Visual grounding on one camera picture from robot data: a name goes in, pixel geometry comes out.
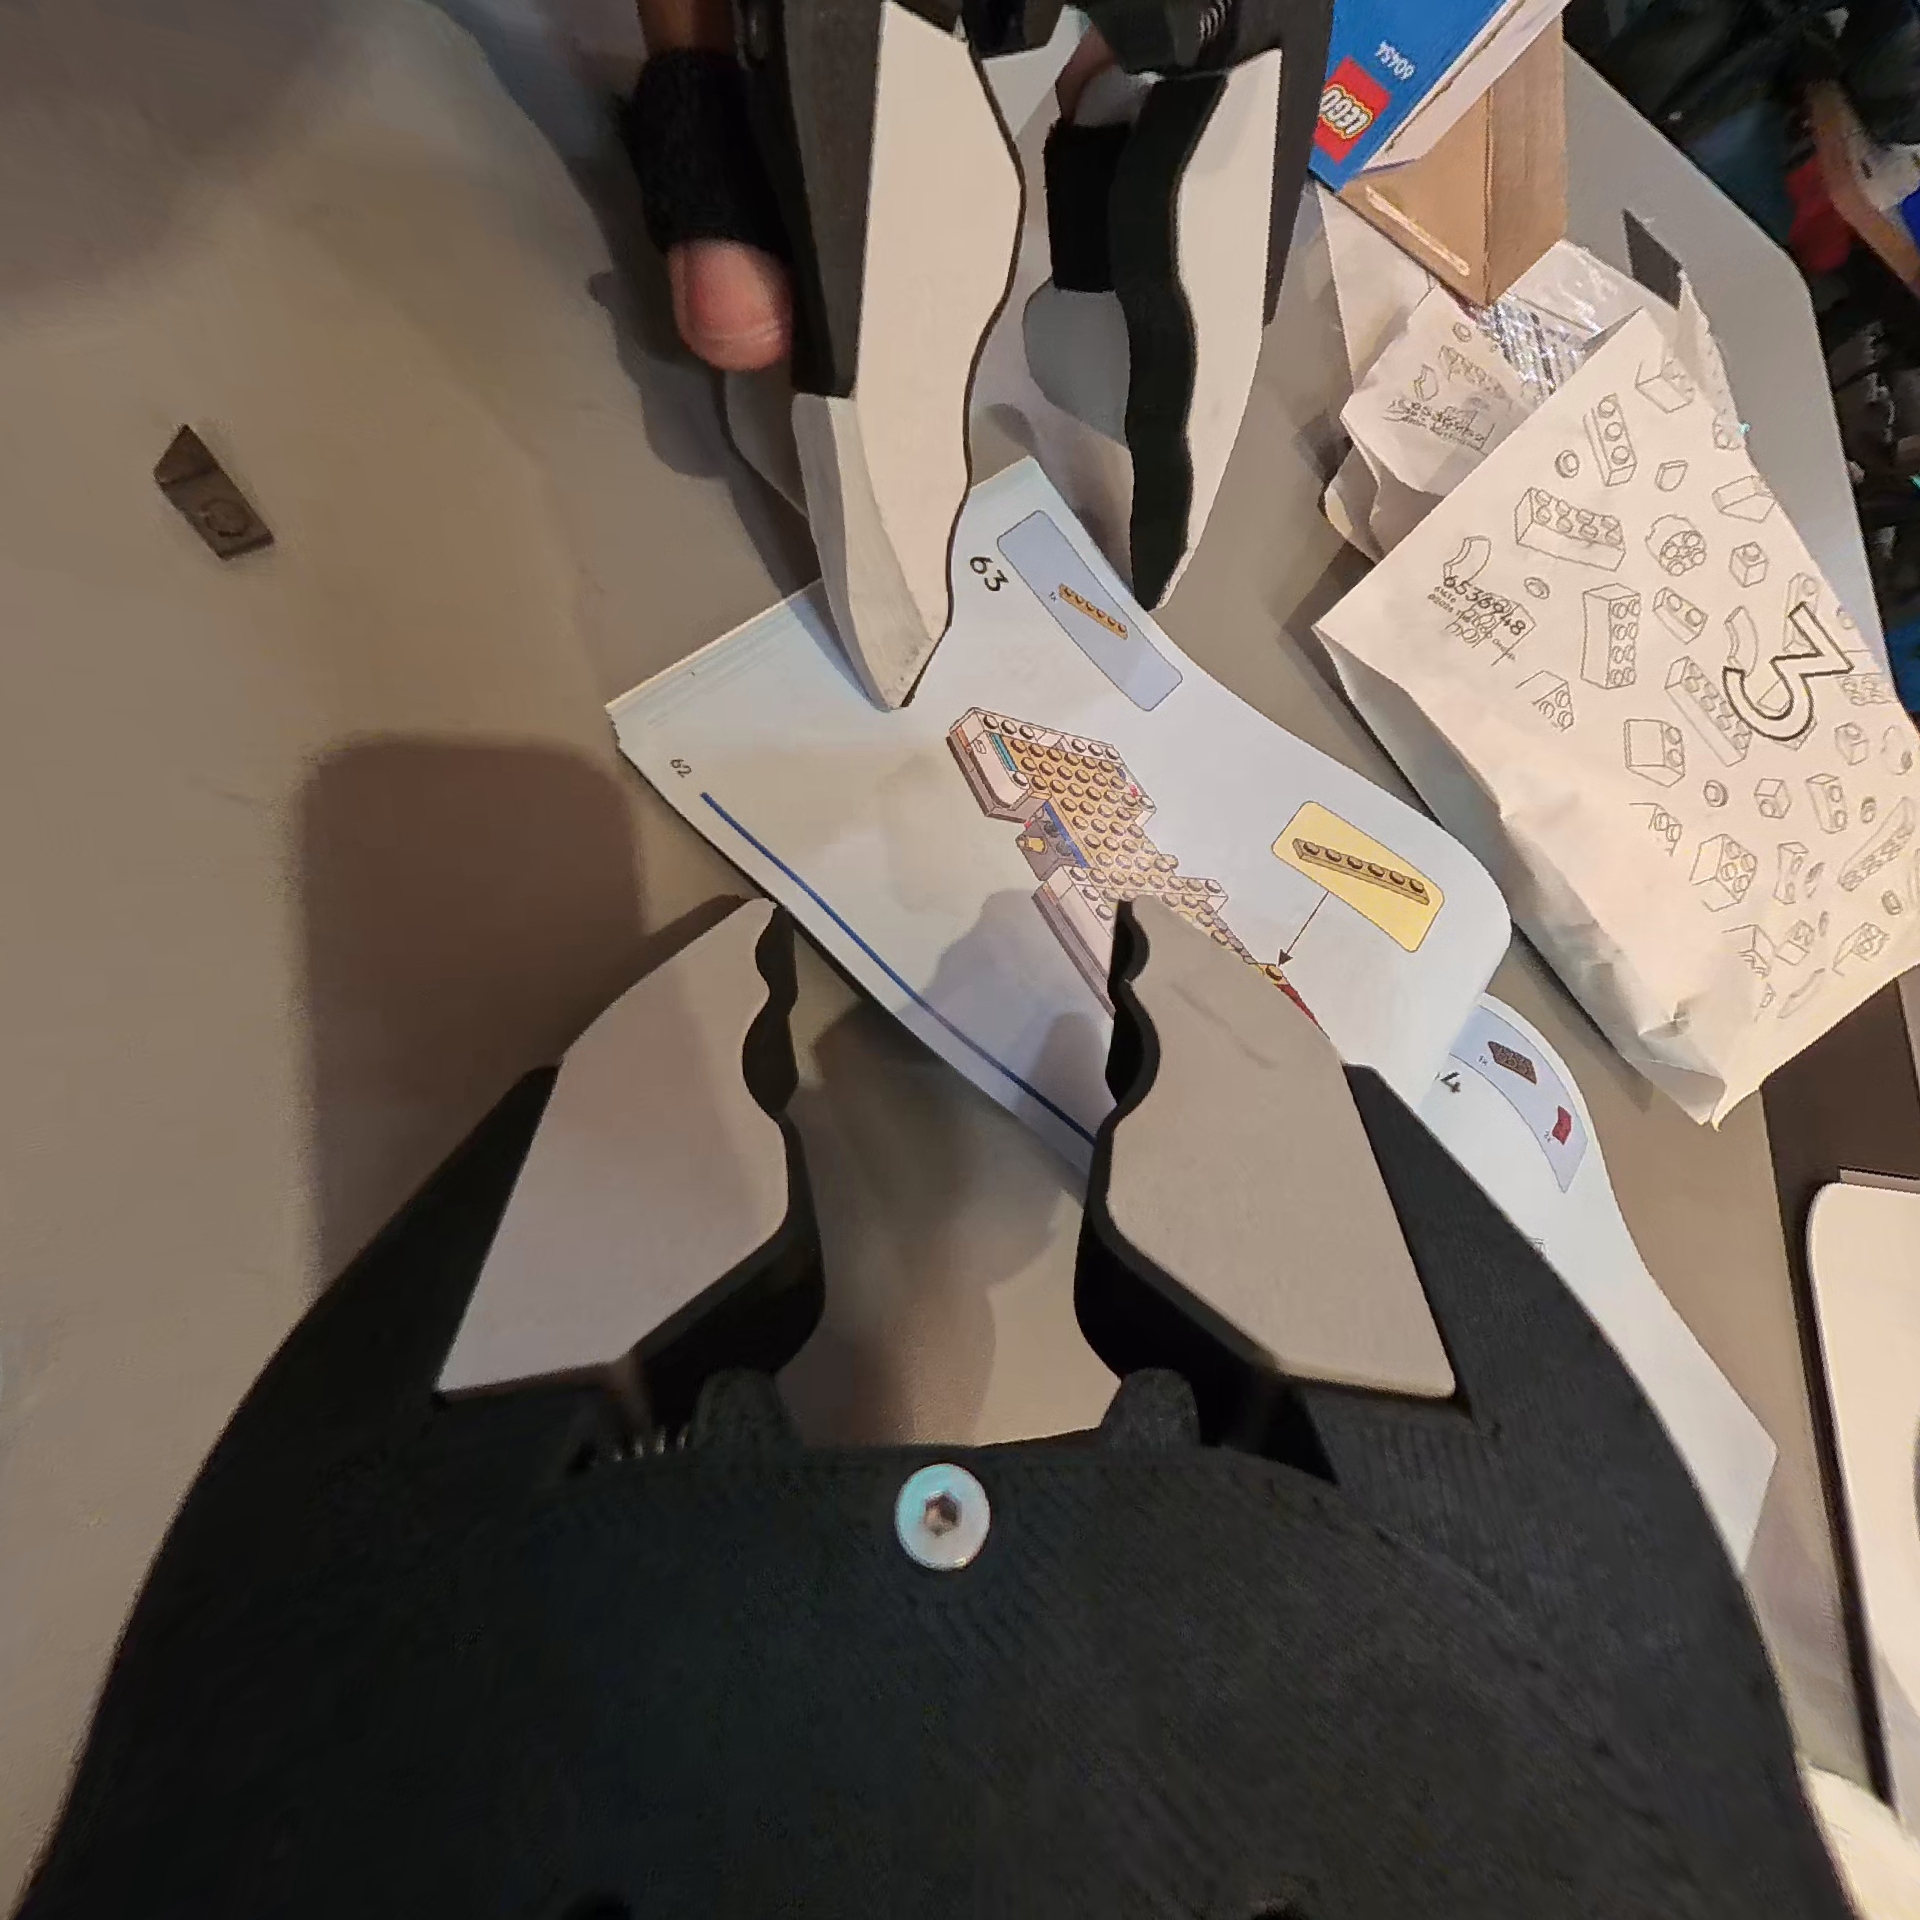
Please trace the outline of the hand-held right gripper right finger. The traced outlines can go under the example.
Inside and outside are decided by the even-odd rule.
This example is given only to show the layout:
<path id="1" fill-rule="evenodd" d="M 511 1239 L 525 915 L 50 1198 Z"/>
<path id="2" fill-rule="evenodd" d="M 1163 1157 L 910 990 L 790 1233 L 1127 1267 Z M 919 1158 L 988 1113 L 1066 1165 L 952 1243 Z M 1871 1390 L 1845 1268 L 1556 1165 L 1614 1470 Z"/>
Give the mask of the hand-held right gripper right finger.
<path id="1" fill-rule="evenodd" d="M 1158 899 L 1114 936 L 1087 1225 L 1256 1379 L 1450 1400 L 1455 1374 L 1338 1047 Z"/>

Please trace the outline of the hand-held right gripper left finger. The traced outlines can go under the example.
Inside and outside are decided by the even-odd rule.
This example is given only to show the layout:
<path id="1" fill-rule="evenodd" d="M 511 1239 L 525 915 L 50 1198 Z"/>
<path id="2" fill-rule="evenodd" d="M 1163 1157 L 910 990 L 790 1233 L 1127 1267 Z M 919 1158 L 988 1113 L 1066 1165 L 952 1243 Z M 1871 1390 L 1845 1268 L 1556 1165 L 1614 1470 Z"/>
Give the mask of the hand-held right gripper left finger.
<path id="1" fill-rule="evenodd" d="M 652 1433 L 772 1375 L 826 1309 L 799 1132 L 794 919 L 735 902 L 565 1051 L 438 1393 L 594 1385 Z"/>

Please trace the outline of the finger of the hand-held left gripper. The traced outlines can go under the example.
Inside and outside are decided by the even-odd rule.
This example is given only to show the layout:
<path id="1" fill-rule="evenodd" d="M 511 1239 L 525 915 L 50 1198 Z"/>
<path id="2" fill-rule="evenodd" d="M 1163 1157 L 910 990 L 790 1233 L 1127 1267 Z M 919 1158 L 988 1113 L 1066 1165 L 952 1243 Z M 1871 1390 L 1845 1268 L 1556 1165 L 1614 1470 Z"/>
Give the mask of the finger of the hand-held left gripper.
<path id="1" fill-rule="evenodd" d="M 957 13 L 782 5 L 790 432 L 831 625 L 880 708 L 952 620 L 975 367 L 1013 289 L 1023 185 Z"/>
<path id="2" fill-rule="evenodd" d="M 1158 607 L 1197 547 L 1275 318 L 1304 190 L 1325 3 L 1140 5 L 1115 38 L 1147 75 L 1115 168 L 1115 297 L 1134 596 Z"/>

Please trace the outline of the toy brick instruction booklet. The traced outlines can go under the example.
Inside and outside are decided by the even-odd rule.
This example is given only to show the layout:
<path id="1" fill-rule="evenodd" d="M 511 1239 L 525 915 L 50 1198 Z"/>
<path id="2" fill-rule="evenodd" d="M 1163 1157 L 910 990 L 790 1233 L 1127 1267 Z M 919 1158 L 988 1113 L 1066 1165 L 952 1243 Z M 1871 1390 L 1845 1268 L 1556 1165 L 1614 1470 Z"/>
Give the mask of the toy brick instruction booklet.
<path id="1" fill-rule="evenodd" d="M 1487 995 L 1514 932 L 1490 873 L 1183 655 L 1038 461 L 974 487 L 951 587 L 896 711 L 812 587 L 615 702 L 616 744 L 1078 1180 L 1114 1107 L 1119 901 L 1283 979 L 1596 1315 L 1744 1567 L 1778 1448 L 1648 1272 L 1565 1063 Z"/>

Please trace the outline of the person's left hand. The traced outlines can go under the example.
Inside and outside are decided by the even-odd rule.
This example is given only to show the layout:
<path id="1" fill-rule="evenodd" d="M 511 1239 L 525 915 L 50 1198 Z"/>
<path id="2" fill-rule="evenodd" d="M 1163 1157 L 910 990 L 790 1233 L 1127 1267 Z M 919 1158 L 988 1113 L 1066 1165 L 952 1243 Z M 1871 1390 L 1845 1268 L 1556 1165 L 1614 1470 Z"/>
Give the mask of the person's left hand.
<path id="1" fill-rule="evenodd" d="M 666 254 L 680 342 L 718 373 L 762 373 L 794 347 L 794 301 L 784 263 L 726 238 L 693 238 Z"/>

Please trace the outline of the blue toy brick box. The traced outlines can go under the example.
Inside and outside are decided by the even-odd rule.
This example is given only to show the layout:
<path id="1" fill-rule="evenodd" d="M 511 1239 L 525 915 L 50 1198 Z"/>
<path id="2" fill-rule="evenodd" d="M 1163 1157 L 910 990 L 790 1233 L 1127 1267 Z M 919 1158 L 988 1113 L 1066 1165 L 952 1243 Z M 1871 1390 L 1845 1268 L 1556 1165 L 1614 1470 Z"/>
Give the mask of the blue toy brick box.
<path id="1" fill-rule="evenodd" d="M 1311 173 L 1339 191 L 1432 151 L 1565 3 L 1334 3 Z"/>

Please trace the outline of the brown cardboard piece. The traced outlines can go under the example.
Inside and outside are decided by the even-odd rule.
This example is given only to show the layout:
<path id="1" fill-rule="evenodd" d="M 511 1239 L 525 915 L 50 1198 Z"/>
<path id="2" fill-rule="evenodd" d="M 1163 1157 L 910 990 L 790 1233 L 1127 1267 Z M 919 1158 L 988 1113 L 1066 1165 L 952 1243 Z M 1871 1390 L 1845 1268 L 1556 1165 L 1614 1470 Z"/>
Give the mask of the brown cardboard piece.
<path id="1" fill-rule="evenodd" d="M 1495 303 L 1568 229 L 1563 60 L 1555 21 L 1427 156 L 1360 176 L 1339 204 L 1464 303 Z"/>

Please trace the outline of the crumpled white paper bag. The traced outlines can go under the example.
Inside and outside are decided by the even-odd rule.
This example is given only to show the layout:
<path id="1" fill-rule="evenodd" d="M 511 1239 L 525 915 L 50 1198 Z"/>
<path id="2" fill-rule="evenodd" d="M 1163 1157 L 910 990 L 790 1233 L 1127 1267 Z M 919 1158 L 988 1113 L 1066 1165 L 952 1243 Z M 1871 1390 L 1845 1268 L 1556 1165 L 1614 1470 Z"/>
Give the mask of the crumpled white paper bag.
<path id="1" fill-rule="evenodd" d="M 1348 452 L 1324 509 L 1378 561 L 1572 373 L 1552 390 L 1522 382 L 1480 329 L 1479 305 L 1331 191 L 1316 198 L 1350 363 L 1339 409 Z"/>

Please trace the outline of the clear plastic bag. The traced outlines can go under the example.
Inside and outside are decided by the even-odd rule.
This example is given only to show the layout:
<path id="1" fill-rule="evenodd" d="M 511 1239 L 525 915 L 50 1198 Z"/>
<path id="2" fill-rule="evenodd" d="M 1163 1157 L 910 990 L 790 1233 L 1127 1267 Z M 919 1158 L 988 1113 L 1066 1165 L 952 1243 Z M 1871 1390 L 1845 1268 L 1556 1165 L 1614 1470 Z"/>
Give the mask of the clear plastic bag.
<path id="1" fill-rule="evenodd" d="M 1576 371 L 1597 335 L 1652 301 L 1648 287 L 1562 238 L 1500 299 L 1479 327 L 1502 359 L 1542 390 Z"/>

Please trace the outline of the white brick-print paper bag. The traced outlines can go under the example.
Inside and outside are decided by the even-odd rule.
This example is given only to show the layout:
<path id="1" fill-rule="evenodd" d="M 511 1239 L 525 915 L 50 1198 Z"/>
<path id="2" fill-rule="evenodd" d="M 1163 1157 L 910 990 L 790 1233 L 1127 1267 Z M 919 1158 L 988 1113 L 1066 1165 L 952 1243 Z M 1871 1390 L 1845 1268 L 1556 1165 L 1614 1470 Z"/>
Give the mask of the white brick-print paper bag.
<path id="1" fill-rule="evenodd" d="M 1719 1125 L 1918 956 L 1918 744 L 1693 289 L 1314 623 L 1600 1032 Z"/>

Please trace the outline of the small grey toy brick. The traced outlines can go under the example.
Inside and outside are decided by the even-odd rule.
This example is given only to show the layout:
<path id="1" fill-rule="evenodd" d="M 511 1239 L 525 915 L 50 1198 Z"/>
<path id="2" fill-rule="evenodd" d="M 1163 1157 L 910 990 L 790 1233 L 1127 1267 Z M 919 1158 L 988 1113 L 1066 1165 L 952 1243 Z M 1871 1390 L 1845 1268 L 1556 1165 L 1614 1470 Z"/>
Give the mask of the small grey toy brick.
<path id="1" fill-rule="evenodd" d="M 150 477 L 215 560 L 240 560 L 274 547 L 268 521 L 190 423 L 179 425 Z"/>

